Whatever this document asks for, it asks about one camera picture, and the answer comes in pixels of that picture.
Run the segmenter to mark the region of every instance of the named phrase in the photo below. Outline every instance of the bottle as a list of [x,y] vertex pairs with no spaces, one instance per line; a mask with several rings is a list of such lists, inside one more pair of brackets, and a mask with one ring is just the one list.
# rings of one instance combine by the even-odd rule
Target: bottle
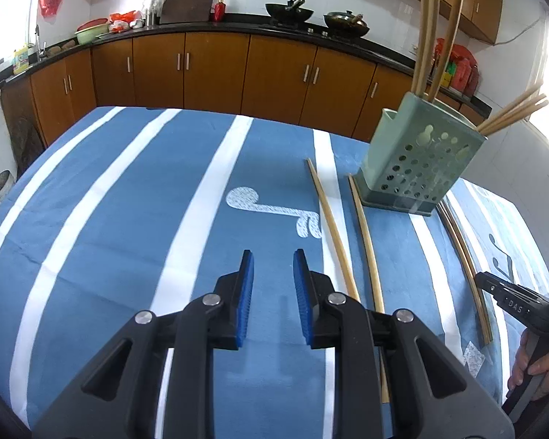
[[214,6],[214,21],[222,21],[226,13],[226,4],[224,0],[219,0]]
[[476,92],[476,87],[478,87],[479,81],[480,81],[480,73],[478,72],[478,66],[474,65],[472,66],[470,79],[468,80],[468,83],[466,84],[466,88],[464,89],[464,96],[471,99],[474,93]]
[[471,74],[472,66],[470,66],[470,61],[468,61],[466,58],[461,58],[461,60],[457,61],[455,74],[451,80],[449,88],[457,91],[461,96],[461,94],[464,92],[464,89],[466,88],[466,84],[468,83]]

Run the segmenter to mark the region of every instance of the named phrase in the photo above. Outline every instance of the chopstick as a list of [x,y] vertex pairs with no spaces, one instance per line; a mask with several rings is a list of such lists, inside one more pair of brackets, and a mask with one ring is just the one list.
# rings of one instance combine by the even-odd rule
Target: chopstick
[[543,86],[543,81],[539,81],[538,83],[533,84],[531,87],[527,87],[527,89],[518,96],[514,101],[510,102],[507,106],[505,106],[500,112],[498,112],[496,115],[491,115],[489,118],[484,120],[480,125],[478,125],[477,129],[478,131],[485,130],[489,125],[492,125],[499,121],[504,115],[508,114],[515,108],[517,108],[520,104],[522,104],[524,101],[526,101],[531,95],[533,95],[535,92],[537,92],[541,87]]
[[518,112],[515,112],[513,115],[508,117],[507,119],[501,120],[500,123],[491,125],[490,127],[487,127],[486,130],[484,130],[482,135],[485,137],[492,135],[493,133],[496,133],[498,131],[501,131],[503,128],[507,128],[509,125],[514,124],[515,122],[518,122],[521,119],[524,119],[531,114],[537,112],[538,110],[543,109],[543,107],[546,107],[549,105],[549,101],[543,101],[540,104],[536,104],[532,102],[531,104],[525,104],[524,107],[522,107],[521,110]]
[[321,208],[323,209],[325,221],[327,223],[327,227],[329,228],[329,232],[331,233],[331,240],[334,243],[335,253],[338,256],[338,261],[340,261],[340,269],[342,271],[342,275],[344,276],[348,295],[352,299],[360,302],[360,295],[358,294],[356,281],[354,280],[352,270],[350,269],[350,265],[348,264],[348,258],[346,256],[346,251],[344,250],[344,245],[342,244],[342,240],[340,238],[340,233],[338,232],[338,227],[335,224],[334,215],[331,212],[329,202],[327,200],[327,197],[325,196],[323,187],[321,186],[321,181],[319,180],[319,176],[317,176],[317,172],[315,171],[315,168],[313,167],[313,163],[311,162],[310,158],[307,159],[307,165],[309,165],[309,171],[311,172],[311,177],[313,178],[313,183],[315,184],[315,189],[317,190],[317,196],[319,197],[319,202],[321,203]]
[[460,231],[460,227],[455,222],[453,214],[449,210],[449,206],[447,206],[443,200],[437,205],[437,212],[441,218],[441,222],[449,233],[449,237],[451,237],[458,257],[460,258],[461,267],[466,275],[466,278],[468,279],[470,291],[472,292],[472,297],[474,298],[474,303],[476,304],[476,310],[478,311],[478,321],[480,322],[480,328],[482,330],[482,338],[484,344],[487,345],[493,340],[492,326],[490,325],[490,318],[488,317],[486,311],[484,295],[482,290],[478,289],[474,280],[476,268],[472,262],[470,250],[468,249],[466,240]]
[[413,83],[411,85],[411,92],[415,92],[417,89],[417,82],[419,81],[421,72],[421,60],[425,53],[425,35],[427,34],[427,22],[429,15],[429,0],[421,0],[421,21],[419,24],[419,42],[417,43],[417,61],[415,63],[415,69],[413,72]]
[[[366,215],[364,214],[364,208],[360,201],[358,189],[352,175],[348,175],[350,182],[350,189],[352,190],[352,197],[354,198],[354,205],[356,206],[356,214],[358,215],[358,223],[360,224],[360,232],[362,233],[362,240],[364,243],[364,251],[366,252],[366,261],[368,263],[368,275],[370,277],[370,286],[372,287],[372,297],[374,300],[374,310],[383,314],[384,299],[382,299],[382,287],[380,276],[378,274],[378,265],[376,264],[376,256],[374,255],[374,247],[372,246],[372,237],[370,237],[370,230],[368,229],[368,222],[366,221]],[[386,371],[384,368],[384,361],[381,357],[381,397],[383,403],[390,403],[390,397],[388,395],[388,384],[386,382]]]
[[427,78],[429,76],[429,70],[431,69],[435,33],[437,31],[437,18],[439,17],[439,2],[440,0],[429,0],[425,45],[423,46],[423,54],[421,56],[419,79],[417,80],[417,86],[414,91],[417,97],[422,97],[425,94]]
[[434,101],[435,96],[439,91],[441,79],[449,61],[451,48],[454,45],[458,25],[460,24],[461,6],[463,2],[464,0],[454,0],[453,5],[451,6],[451,11],[449,12],[449,21],[447,24],[447,31],[443,40],[443,49],[441,50],[441,57],[439,59],[439,64],[437,65],[435,74],[433,75],[433,83],[431,84],[431,89],[429,89],[429,95],[427,97],[427,100],[429,102]]

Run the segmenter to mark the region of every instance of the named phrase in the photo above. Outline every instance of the yellow container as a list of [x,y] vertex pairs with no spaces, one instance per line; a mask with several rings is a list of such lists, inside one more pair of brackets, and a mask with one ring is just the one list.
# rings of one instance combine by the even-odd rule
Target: yellow container
[[22,49],[15,51],[15,59],[12,63],[14,73],[20,74],[25,69],[29,68],[29,47],[24,45]]

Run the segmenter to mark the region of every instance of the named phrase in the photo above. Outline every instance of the red bottle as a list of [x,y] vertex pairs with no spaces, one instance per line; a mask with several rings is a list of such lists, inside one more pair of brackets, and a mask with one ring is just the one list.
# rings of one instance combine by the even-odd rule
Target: red bottle
[[224,0],[219,0],[214,6],[214,21],[222,21],[226,13],[226,4]]

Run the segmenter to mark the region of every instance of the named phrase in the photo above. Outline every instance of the white printed pattern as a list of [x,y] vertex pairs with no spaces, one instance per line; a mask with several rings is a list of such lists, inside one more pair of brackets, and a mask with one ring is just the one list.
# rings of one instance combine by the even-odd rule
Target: white printed pattern
[[239,187],[230,190],[226,196],[228,206],[245,211],[255,211],[258,213],[273,213],[278,215],[295,216],[297,220],[297,234],[301,237],[308,237],[309,232],[317,239],[321,239],[319,229],[319,214],[313,211],[303,209],[284,208],[284,206],[258,205],[258,193],[252,188]]

